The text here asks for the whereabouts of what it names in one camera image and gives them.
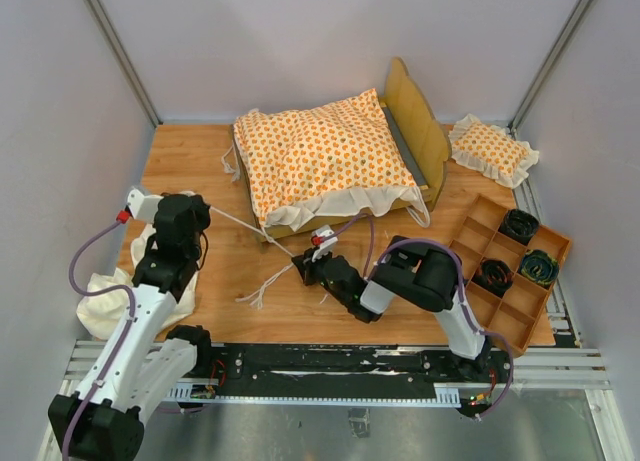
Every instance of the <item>small pillow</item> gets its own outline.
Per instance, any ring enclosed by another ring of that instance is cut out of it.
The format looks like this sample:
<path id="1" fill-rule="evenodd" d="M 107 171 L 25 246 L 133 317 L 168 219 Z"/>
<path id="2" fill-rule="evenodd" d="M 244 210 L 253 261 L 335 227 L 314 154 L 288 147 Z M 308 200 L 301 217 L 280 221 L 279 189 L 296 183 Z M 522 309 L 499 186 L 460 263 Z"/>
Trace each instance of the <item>small pillow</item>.
<path id="1" fill-rule="evenodd" d="M 506 130 L 482 124 L 472 114 L 456 123 L 449 139 L 456 163 L 507 188 L 518 187 L 529 176 L 527 169 L 538 162 L 539 153 L 529 143 L 514 141 Z"/>

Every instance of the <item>red connector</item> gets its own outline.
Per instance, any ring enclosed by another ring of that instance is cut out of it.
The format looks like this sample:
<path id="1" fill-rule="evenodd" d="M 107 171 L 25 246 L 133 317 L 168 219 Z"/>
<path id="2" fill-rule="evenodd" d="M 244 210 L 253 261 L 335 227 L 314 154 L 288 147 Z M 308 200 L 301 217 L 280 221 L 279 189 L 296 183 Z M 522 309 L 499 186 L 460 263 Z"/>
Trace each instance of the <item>red connector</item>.
<path id="1" fill-rule="evenodd" d="M 126 224 L 127 221 L 129 221 L 129 218 L 131 218 L 131 213 L 126 209 L 123 209 L 118 213 L 118 216 L 116 216 L 116 221 L 120 224 Z"/>

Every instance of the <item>cable bundle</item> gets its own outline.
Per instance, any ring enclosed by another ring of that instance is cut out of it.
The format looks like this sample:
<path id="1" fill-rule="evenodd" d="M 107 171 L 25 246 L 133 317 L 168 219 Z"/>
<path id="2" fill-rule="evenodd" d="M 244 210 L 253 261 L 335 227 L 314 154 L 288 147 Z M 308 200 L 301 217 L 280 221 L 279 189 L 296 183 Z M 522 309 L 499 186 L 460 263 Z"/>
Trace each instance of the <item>cable bundle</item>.
<path id="1" fill-rule="evenodd" d="M 540 249 L 527 251 L 518 272 L 538 286 L 549 288 L 558 277 L 558 261 Z"/>
<path id="2" fill-rule="evenodd" d="M 511 209 L 502 220 L 498 231 L 526 246 L 539 227 L 540 222 L 529 213 Z"/>
<path id="3" fill-rule="evenodd" d="M 513 272 L 504 261 L 485 259 L 473 275 L 473 282 L 501 298 L 513 285 Z"/>

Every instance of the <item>doll bed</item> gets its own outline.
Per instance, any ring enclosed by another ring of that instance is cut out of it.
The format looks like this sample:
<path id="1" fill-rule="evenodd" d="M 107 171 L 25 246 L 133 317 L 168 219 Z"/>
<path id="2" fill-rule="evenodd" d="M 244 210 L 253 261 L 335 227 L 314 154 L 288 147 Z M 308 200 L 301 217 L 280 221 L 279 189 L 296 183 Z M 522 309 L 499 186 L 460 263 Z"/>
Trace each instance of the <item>doll bed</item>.
<path id="1" fill-rule="evenodd" d="M 398 57 L 391 61 L 384 94 L 379 97 L 379 101 L 403 161 L 418 184 L 425 205 L 431 212 L 442 192 L 446 179 L 446 161 L 451 157 L 448 135 L 434 118 L 426 98 L 409 77 L 404 62 Z M 241 160 L 236 143 L 234 149 L 236 159 Z M 246 187 L 251 203 L 251 188 L 246 167 L 242 161 L 238 162 L 238 166 L 241 182 Z M 408 205 L 408 202 L 397 199 L 391 209 Z M 259 227 L 253 209 L 251 212 L 254 225 Z M 296 232 L 312 231 L 325 224 L 333 225 L 347 220 L 348 218 L 343 216 L 315 216 L 295 232 L 289 226 L 270 226 L 265 229 L 269 236 L 282 238 Z"/>

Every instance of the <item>white fabric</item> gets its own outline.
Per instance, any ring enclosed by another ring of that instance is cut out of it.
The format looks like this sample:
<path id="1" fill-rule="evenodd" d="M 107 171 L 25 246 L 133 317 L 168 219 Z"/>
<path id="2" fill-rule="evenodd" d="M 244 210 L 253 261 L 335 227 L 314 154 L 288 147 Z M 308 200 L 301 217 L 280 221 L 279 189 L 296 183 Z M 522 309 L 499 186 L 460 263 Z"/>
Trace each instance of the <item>white fabric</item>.
<path id="1" fill-rule="evenodd" d="M 236 146 L 246 166 L 246 154 L 238 143 L 236 143 Z M 264 228 L 289 226 L 293 231 L 297 231 L 315 216 L 343 216 L 348 218 L 360 213 L 364 208 L 369 208 L 374 216 L 379 217 L 391 210 L 391 205 L 396 199 L 408 201 L 416 211 L 422 213 L 424 221 L 419 220 L 420 218 L 417 215 L 414 216 L 412 214 L 412 218 L 424 228 L 429 226 L 431 218 L 419 187 L 384 186 L 380 188 L 353 187 L 340 191 L 331 191 L 306 201 L 294 203 L 291 206 L 280 207 L 267 215 Z"/>
<path id="2" fill-rule="evenodd" d="M 462 136 L 464 136 L 464 134 L 473 123 L 481 122 L 482 121 L 480 121 L 480 119 L 473 114 L 468 114 L 464 117 L 464 119 L 458 121 L 455 124 L 455 126 L 449 133 L 449 140 L 451 141 L 452 151 L 451 157 L 459 165 L 469 169 L 473 169 L 474 171 L 480 171 L 485 177 L 495 180 L 495 182 L 501 186 L 505 186 L 511 189 L 517 188 L 525 179 L 529 177 L 527 169 L 538 162 L 539 152 L 531 149 L 531 145 L 526 141 L 513 140 L 514 143 L 524 147 L 527 150 L 528 154 L 522 159 L 522 161 L 520 161 L 520 164 L 516 166 L 514 174 L 512 176 L 507 176 L 502 171 L 500 171 L 497 166 L 488 163 L 481 158 L 476 158 L 475 156 L 473 156 L 473 154 L 467 151 L 456 149 L 455 142 Z M 501 128 L 500 126 L 491 126 L 491 129 L 494 129 L 498 133 L 507 136 L 507 130 Z"/>
<path id="3" fill-rule="evenodd" d="M 131 260 L 134 267 L 140 262 L 144 256 L 144 248 L 147 239 L 155 233 L 153 226 L 148 224 L 140 237 L 131 242 Z M 196 273 L 191 282 L 187 285 L 180 302 L 176 304 L 173 313 L 162 324 L 162 329 L 171 326 L 181 319 L 189 316 L 195 309 L 195 290 L 198 282 L 198 273 Z M 88 291 L 98 291 L 108 286 L 116 284 L 126 284 L 131 286 L 131 276 L 126 271 L 116 268 L 113 276 L 104 276 L 102 274 L 91 275 L 91 280 L 87 286 Z M 87 331 L 99 339 L 109 339 L 111 333 L 116 328 L 118 320 L 122 313 L 129 305 L 129 298 L 122 289 L 112 291 L 111 293 L 101 296 L 83 298 L 76 309 L 78 319 Z"/>

